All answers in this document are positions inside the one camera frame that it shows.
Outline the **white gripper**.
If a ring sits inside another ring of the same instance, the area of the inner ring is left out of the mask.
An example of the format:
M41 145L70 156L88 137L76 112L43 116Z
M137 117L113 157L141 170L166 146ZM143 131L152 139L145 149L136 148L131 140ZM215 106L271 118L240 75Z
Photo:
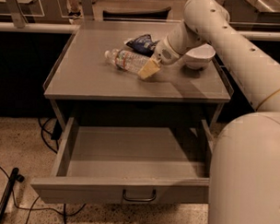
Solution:
M166 36L158 42L154 50L154 56L157 59L150 58L145 65L142 66L137 75L144 79L147 79L157 73L163 65L173 65L181 58L181 49L183 44L179 40L173 40Z

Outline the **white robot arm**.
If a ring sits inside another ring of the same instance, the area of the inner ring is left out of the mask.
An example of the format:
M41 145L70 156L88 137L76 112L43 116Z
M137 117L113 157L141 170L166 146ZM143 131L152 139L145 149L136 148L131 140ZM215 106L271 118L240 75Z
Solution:
M208 224L280 224L280 64L229 26L215 0L187 0L154 57L177 62L208 42L253 108L227 124L211 157Z

